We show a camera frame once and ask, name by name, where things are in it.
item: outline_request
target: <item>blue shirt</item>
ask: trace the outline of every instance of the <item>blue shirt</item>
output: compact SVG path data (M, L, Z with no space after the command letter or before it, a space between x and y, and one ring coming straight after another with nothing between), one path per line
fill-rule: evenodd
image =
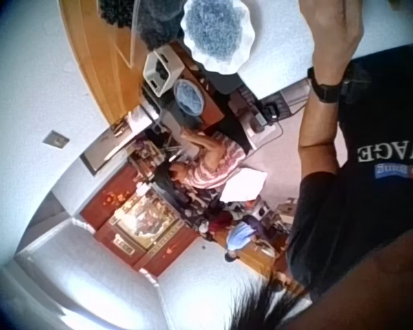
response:
M226 245L228 250L236 251L242 249L246 244L251 241L251 236L255 233L255 229L252 229L250 225L244 222L240 222L228 233L226 238Z

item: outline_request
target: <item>white paper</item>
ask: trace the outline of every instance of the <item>white paper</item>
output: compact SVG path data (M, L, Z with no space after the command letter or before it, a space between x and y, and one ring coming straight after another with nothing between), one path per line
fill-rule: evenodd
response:
M240 168L230 178L222 191L220 200L224 203L230 201L252 201L257 198L263 189L268 173L252 168Z

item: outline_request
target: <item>light switch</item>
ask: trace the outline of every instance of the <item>light switch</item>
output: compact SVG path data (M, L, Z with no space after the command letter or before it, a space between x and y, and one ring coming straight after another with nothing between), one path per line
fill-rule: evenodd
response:
M56 131L50 131L50 133L43 140L43 143L49 144L50 146L55 146L56 148L62 149L69 142L69 139Z

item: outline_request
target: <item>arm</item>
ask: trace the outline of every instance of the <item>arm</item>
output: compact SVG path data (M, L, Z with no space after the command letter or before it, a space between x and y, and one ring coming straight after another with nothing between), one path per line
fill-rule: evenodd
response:
M300 0L300 10L315 42L317 82L338 85L363 34L362 0ZM338 171L337 120L338 103L323 103L311 91L299 135L302 178L314 172Z
M216 169L225 154L225 147L212 137L196 134L188 129L183 129L181 137L187 141L203 146L206 149L205 162L212 169Z
M298 142L301 178L313 172L337 173L339 165L334 145L337 120L338 103L323 103L311 90Z

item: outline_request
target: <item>wrist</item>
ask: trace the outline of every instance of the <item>wrist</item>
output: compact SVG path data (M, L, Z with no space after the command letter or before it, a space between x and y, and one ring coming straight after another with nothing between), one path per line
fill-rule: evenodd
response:
M320 60L319 57L313 56L315 80L319 85L338 85L343 80L348 63L331 61L327 57Z

